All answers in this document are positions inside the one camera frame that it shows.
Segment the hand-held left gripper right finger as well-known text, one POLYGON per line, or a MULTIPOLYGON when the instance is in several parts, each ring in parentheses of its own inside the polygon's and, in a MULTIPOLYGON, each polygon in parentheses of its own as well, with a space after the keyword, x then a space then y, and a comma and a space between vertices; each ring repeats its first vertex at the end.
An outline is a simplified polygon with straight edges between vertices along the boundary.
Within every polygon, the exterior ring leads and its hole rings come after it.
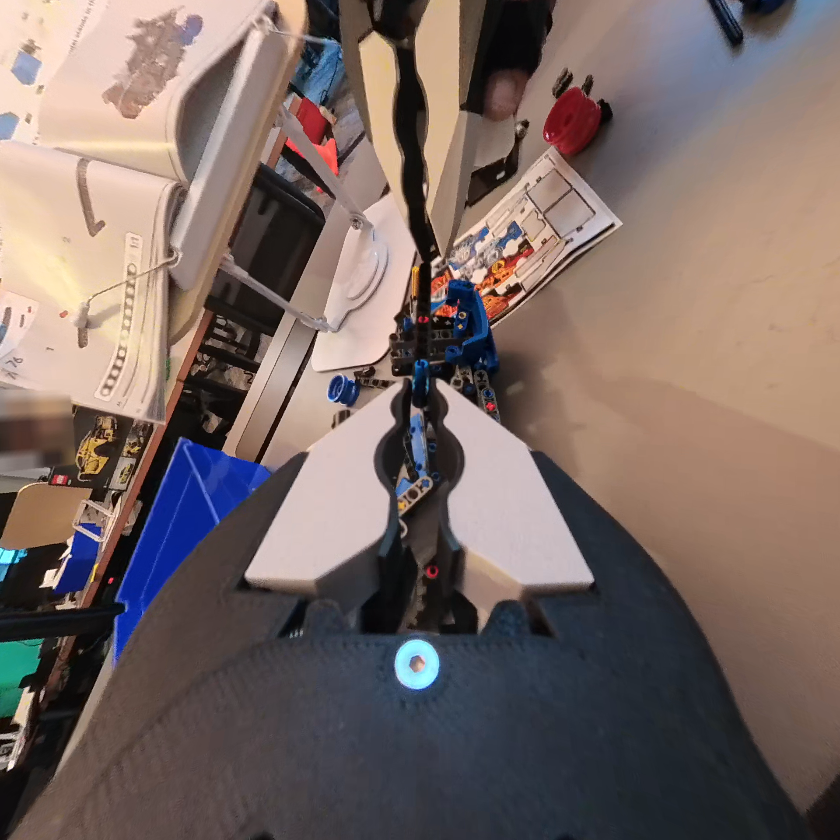
POLYGON ((594 575, 529 446, 450 385, 437 393, 445 442, 460 457, 445 503, 459 549, 455 588, 479 628, 500 602, 589 590, 594 575))

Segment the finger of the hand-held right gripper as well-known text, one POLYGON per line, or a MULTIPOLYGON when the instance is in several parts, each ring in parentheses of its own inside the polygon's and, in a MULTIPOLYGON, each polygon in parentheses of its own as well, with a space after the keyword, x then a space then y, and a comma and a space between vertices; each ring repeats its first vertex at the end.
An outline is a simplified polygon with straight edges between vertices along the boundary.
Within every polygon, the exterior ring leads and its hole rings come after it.
POLYGON ((426 99, 413 43, 398 43, 375 29, 359 44, 370 137, 408 231, 422 260, 438 245, 427 210, 427 166, 422 131, 426 99))
POLYGON ((483 1, 425 8, 426 213, 442 257, 455 241, 476 155, 486 9, 483 1))

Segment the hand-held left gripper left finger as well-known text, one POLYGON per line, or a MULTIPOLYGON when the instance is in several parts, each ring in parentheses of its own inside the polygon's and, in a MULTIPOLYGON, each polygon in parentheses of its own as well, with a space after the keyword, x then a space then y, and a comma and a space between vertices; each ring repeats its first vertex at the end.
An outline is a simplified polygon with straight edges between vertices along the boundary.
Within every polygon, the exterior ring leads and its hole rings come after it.
POLYGON ((245 581, 359 610, 381 587, 381 558, 398 540, 385 444, 400 433, 404 385, 391 385, 305 453, 245 581))

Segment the long black holed beam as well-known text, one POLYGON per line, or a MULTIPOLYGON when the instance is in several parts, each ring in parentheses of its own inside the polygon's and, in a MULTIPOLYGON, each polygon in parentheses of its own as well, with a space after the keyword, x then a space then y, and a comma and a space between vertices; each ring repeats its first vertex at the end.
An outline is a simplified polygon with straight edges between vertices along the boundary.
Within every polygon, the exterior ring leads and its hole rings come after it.
POLYGON ((430 352, 432 341, 431 324, 431 294, 432 294, 432 264, 423 259, 413 272, 413 341, 414 363, 418 359, 426 359, 429 363, 429 384, 431 382, 430 352))

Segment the black blue toy car chassis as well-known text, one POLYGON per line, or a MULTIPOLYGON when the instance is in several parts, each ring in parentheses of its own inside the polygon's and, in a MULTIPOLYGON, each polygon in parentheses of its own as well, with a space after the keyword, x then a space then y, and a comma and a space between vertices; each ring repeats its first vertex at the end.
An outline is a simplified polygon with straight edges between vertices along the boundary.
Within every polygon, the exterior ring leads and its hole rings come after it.
MULTIPOLYGON (((428 318, 427 380, 449 384, 458 394, 477 406, 497 423, 501 420, 492 377, 498 369, 498 353, 490 321, 477 288, 467 280, 444 277, 444 297, 432 301, 428 318)), ((390 336, 389 361, 395 378, 412 380, 417 360, 416 299, 411 296, 395 318, 390 336)), ((400 510, 404 544, 408 543, 408 523, 418 510, 434 497, 444 483, 438 470, 437 434, 429 411, 411 410, 403 433, 403 464, 394 479, 400 510)), ((457 622, 451 610, 443 612, 439 593, 439 568, 433 558, 422 559, 413 549, 417 566, 416 583, 410 605, 403 618, 406 631, 453 632, 457 622)))

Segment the grey desk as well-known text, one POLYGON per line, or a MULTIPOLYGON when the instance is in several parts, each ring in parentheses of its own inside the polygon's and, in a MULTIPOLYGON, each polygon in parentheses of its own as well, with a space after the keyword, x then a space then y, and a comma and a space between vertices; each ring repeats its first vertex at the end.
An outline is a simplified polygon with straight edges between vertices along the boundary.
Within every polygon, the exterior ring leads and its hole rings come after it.
POLYGON ((613 119, 572 165, 623 222, 496 327, 503 422, 643 544, 803 812, 838 776, 839 3, 558 2, 613 119))

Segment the person's right hand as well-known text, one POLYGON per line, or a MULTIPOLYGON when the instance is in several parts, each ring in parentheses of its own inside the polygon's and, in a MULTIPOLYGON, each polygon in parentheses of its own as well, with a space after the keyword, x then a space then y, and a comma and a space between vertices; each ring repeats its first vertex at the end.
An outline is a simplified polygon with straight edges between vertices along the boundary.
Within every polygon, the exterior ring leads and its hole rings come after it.
POLYGON ((528 72, 519 68, 492 71, 485 85, 483 117, 495 123, 511 119, 528 82, 528 72))

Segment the red container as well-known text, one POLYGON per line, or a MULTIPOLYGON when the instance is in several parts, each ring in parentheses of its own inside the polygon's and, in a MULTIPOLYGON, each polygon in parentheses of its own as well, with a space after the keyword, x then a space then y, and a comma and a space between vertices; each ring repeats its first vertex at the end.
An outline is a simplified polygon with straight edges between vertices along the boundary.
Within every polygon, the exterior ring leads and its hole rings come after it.
POLYGON ((300 98, 295 113, 303 132, 315 145, 322 143, 331 137, 332 126, 335 117, 331 111, 316 105, 308 98, 300 98))

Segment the colourful sticker sheet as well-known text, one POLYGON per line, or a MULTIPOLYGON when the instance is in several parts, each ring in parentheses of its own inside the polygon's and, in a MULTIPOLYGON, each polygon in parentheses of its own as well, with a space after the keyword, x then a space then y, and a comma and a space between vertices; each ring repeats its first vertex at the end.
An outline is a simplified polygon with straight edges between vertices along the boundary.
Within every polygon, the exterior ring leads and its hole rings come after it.
POLYGON ((466 281, 481 295, 495 325, 621 226, 559 152, 549 149, 456 239, 445 259, 436 260, 432 311, 453 317, 448 286, 466 281))

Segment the red toy wheel hub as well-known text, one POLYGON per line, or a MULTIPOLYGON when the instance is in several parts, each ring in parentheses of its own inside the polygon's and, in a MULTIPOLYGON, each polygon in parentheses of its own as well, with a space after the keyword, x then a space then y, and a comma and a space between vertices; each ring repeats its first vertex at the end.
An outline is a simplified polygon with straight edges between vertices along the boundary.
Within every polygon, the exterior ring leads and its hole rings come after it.
POLYGON ((562 156, 582 152, 606 120, 605 105, 583 87, 571 87, 552 105, 542 127, 543 139, 562 156))

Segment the blue storage bin with tag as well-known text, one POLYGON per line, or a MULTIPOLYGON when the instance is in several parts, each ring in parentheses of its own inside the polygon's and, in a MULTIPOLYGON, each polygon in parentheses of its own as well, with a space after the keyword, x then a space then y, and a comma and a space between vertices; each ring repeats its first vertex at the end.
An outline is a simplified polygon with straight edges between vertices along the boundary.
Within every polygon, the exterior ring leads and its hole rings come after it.
POLYGON ((270 477, 263 465, 180 438, 122 578, 117 663, 141 617, 198 543, 270 477))

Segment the wooden shelf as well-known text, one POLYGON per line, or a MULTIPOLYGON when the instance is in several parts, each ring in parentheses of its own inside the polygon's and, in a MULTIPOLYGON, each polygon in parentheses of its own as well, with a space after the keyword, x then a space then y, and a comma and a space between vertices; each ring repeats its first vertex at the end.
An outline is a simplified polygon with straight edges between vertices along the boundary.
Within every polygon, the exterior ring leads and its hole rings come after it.
POLYGON ((110 499, 107 504, 99 507, 91 501, 83 503, 80 510, 82 515, 93 512, 101 514, 103 529, 99 534, 99 540, 96 541, 98 553, 83 588, 67 594, 65 600, 59 603, 60 609, 57 613, 59 617, 76 618, 77 614, 92 609, 101 598, 102 588, 108 584, 109 578, 115 575, 114 572, 109 571, 112 558, 137 506, 143 484, 163 442, 167 425, 172 420, 183 393, 186 378, 192 370, 205 334, 214 320, 214 314, 204 309, 196 325, 190 328, 187 335, 171 348, 169 374, 165 386, 165 420, 162 424, 154 425, 149 442, 129 480, 127 489, 122 491, 119 497, 110 499))

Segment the white book stand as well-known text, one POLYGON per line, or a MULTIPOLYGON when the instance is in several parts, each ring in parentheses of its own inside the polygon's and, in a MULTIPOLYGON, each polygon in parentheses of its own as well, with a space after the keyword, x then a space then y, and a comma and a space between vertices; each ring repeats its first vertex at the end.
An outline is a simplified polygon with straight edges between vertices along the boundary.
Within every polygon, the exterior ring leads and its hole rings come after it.
MULTIPOLYGON (((108 2, 65 60, 44 105, 45 144, 112 168, 157 175, 187 189, 171 241, 174 282, 187 291, 209 277, 221 235, 276 116, 303 147, 306 134, 283 90, 305 39, 304 2, 108 2)), ((337 334, 317 342, 314 365, 331 371, 378 361, 402 306, 413 261, 393 196, 363 212, 316 161, 311 180, 333 193, 360 232, 348 233, 323 319, 337 334)))

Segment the toy box with yellow car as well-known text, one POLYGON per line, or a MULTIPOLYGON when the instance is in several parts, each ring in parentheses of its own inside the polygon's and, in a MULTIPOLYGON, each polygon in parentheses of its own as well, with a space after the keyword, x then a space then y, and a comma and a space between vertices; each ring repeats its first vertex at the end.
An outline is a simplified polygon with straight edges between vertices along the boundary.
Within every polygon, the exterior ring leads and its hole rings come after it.
POLYGON ((155 429, 153 423, 78 406, 73 416, 76 453, 62 467, 72 487, 125 491, 155 429))

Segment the white instruction booklet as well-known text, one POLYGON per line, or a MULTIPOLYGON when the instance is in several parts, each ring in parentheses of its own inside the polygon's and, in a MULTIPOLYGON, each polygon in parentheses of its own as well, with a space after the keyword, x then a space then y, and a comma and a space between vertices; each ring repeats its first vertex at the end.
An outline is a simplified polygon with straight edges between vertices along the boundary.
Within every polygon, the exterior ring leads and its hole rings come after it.
POLYGON ((61 39, 7 10, 2 389, 160 423, 171 281, 226 248, 286 68, 278 4, 70 2, 61 39))

